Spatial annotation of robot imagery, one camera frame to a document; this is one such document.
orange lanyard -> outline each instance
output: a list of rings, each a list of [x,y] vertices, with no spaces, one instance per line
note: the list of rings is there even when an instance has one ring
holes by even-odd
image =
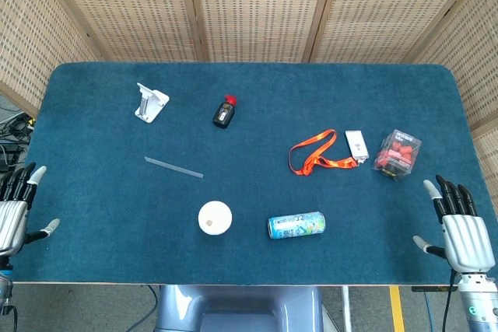
[[[292,167],[292,164],[290,162],[290,153],[297,148],[304,147],[305,145],[309,145],[315,142],[319,142],[321,139],[326,138],[329,134],[332,134],[331,139],[323,144],[319,149],[311,153],[311,155],[304,161],[304,165],[302,169],[295,170]],[[341,169],[351,169],[353,167],[358,166],[358,162],[353,158],[349,157],[347,159],[341,159],[339,161],[332,161],[330,159],[326,159],[325,157],[322,157],[321,154],[325,152],[329,147],[334,144],[335,139],[337,138],[337,132],[335,132],[334,129],[328,129],[325,130],[324,132],[314,136],[313,138],[309,138],[305,140],[304,142],[301,142],[299,144],[294,145],[290,150],[289,150],[289,168],[296,174],[296,175],[310,175],[311,172],[313,171],[313,166],[319,165],[323,167],[339,167]]]

gray floor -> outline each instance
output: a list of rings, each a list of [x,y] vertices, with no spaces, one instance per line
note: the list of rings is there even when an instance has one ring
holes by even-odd
[[[12,112],[15,109],[0,96],[0,121],[15,114]],[[15,285],[13,293],[13,304],[19,310],[19,332],[126,331],[154,304],[150,290],[141,285]],[[331,317],[342,326],[341,289],[327,287],[322,289],[322,293]],[[403,288],[401,295],[405,330],[430,331],[423,293]],[[350,299],[355,332],[394,330],[387,287],[351,288]],[[435,331],[440,331],[446,294],[430,293],[429,299]],[[136,330],[150,332],[155,320],[154,314]],[[0,316],[0,332],[11,330],[12,315]],[[467,330],[461,302],[456,295],[451,302],[447,331]]]

yellow floor stripe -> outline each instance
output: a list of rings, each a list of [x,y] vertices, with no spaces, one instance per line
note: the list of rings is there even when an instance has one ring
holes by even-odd
[[[389,295],[391,296],[392,323],[395,326],[395,332],[405,332],[399,287],[397,285],[389,285]]]

small black bottle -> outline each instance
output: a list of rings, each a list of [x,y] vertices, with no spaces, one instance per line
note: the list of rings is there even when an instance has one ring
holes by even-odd
[[[212,122],[219,128],[226,128],[235,114],[236,105],[237,98],[235,96],[225,95],[225,102],[219,105]]]

white phone stand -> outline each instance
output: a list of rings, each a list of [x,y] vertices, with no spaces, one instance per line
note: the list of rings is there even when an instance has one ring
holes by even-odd
[[[170,97],[156,89],[148,89],[137,82],[142,93],[140,107],[135,111],[135,116],[150,124],[157,117],[157,114],[170,101]]]

